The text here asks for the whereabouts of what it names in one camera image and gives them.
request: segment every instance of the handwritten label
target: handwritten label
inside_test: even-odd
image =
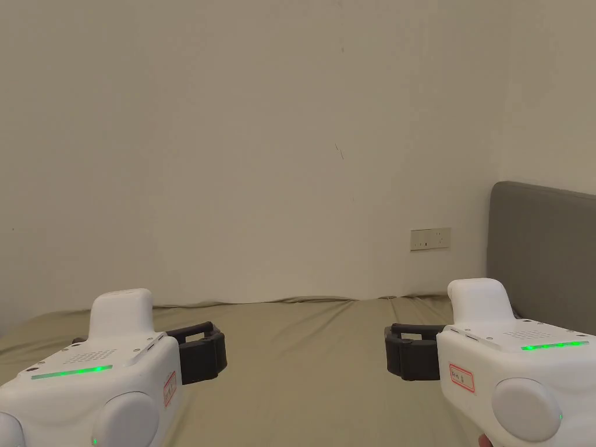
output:
[[[163,387],[163,405],[167,408],[176,394],[176,371],[170,375],[170,378],[167,380],[165,387]]]
[[[474,374],[454,365],[453,363],[449,364],[449,369],[451,370],[451,381],[453,383],[461,386],[471,393],[476,392],[476,388],[474,386]]]

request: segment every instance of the hand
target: hand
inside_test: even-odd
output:
[[[491,442],[488,440],[485,434],[478,438],[478,445],[480,447],[492,447]]]

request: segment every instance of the upholstered headboard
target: upholstered headboard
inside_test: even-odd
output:
[[[596,195],[497,183],[487,270],[521,316],[596,334]]]

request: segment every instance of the bed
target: bed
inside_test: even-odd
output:
[[[488,275],[505,284],[519,314],[596,333],[596,197],[502,182],[489,221]],[[445,296],[154,310],[159,331],[205,320],[226,334],[229,366],[184,388],[167,447],[477,446],[477,427],[447,404],[438,382],[386,371],[383,328],[452,322]],[[0,384],[86,336],[88,324],[89,311],[57,312],[10,331],[0,339]]]
[[[229,362],[216,380],[185,387],[166,446],[477,446],[478,429],[438,382],[386,370],[385,326],[451,318],[439,296],[157,307],[156,330],[215,322]],[[88,311],[57,312],[10,331],[0,339],[0,383],[86,336],[88,324]]]

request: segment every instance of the wall socket panel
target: wall socket panel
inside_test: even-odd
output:
[[[410,232],[410,251],[448,249],[451,246],[450,228],[413,229]]]

